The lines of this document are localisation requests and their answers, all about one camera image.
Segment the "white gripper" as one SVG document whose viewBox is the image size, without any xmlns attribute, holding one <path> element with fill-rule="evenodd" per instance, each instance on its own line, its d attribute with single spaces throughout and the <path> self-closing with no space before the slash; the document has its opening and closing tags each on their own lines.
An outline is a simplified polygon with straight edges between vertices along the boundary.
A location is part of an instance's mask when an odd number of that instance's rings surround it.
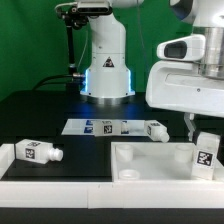
<svg viewBox="0 0 224 224">
<path fill-rule="evenodd" d="M 196 131 L 194 114 L 224 118 L 224 81 L 205 78 L 197 70 L 193 63 L 159 61 L 151 68 L 146 88 L 150 107 L 187 112 L 190 141 Z"/>
</svg>

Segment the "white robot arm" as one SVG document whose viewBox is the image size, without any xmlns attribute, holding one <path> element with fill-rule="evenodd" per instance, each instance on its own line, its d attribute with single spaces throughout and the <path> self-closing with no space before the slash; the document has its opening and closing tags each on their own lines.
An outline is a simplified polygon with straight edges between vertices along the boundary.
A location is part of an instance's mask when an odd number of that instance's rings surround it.
<svg viewBox="0 0 224 224">
<path fill-rule="evenodd" d="M 192 34 L 157 47 L 160 61 L 149 74 L 146 101 L 154 108 L 224 118 L 224 0 L 169 0 Z M 81 92 L 92 99 L 130 96 L 125 65 L 125 28 L 114 16 L 90 21 L 92 63 Z"/>
</svg>

